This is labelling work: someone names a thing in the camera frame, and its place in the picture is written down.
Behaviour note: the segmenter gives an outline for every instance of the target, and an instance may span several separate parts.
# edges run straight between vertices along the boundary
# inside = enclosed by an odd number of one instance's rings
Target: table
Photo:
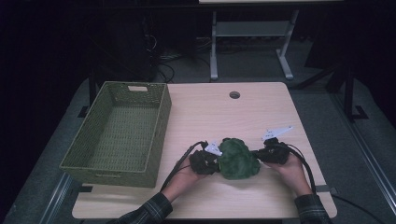
[[[73,209],[75,218],[114,218],[138,208],[159,191],[176,161],[194,143],[236,137],[250,150],[263,148],[267,129],[294,128],[278,137],[295,145],[310,165],[317,186],[326,182],[285,84],[202,83],[170,84],[172,109],[154,189],[84,184]],[[237,91],[238,99],[230,97]],[[330,217],[336,208],[330,192],[318,193]],[[215,173],[177,198],[168,218],[290,218],[297,217],[292,192],[277,173],[262,164],[257,175],[227,180]]]

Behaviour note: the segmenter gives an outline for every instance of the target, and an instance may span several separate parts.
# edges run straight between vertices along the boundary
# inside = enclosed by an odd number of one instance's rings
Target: green woven basket
[[[84,183],[154,188],[171,105],[166,84],[105,82],[60,168]]]

